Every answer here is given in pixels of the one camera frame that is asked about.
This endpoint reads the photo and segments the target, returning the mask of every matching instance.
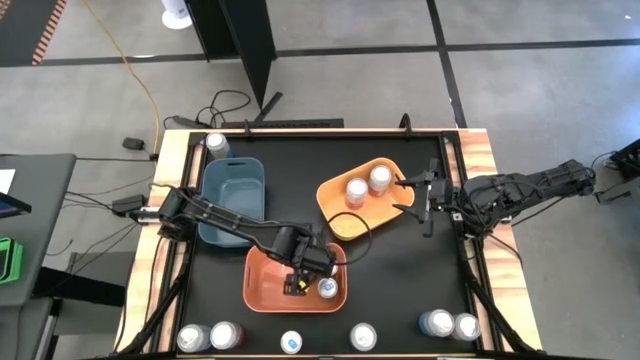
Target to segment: white can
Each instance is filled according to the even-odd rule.
[[[282,334],[280,347],[286,354],[297,354],[302,349],[302,336],[297,331],[289,330]]]
[[[231,157],[229,143],[227,138],[220,133],[211,133],[207,135],[205,141],[207,148],[216,159],[225,159]]]
[[[210,331],[211,328],[206,325],[187,325],[180,329],[178,333],[178,338],[176,339],[178,347],[186,353],[207,350],[211,347],[211,343],[207,339],[207,334]]]
[[[455,328],[451,337],[457,340],[473,341],[480,336],[480,323],[478,319],[467,313],[455,316]]]
[[[349,340],[351,340],[351,345],[356,350],[366,352],[376,346],[378,335],[373,326],[367,323],[360,323],[351,329]]]
[[[244,330],[238,324],[221,321],[211,329],[211,345],[218,350],[228,350],[238,346],[244,337]]]
[[[427,336],[447,337],[453,332],[453,325],[453,316],[442,309],[425,312],[418,318],[420,332]]]
[[[347,184],[347,206],[353,210],[361,208],[367,197],[367,188],[366,181],[360,178],[351,179]]]
[[[373,196],[382,196],[391,182],[391,170],[378,165],[369,174],[369,193]]]
[[[332,299],[338,294],[338,282],[332,278],[318,281],[318,294],[325,299]]]

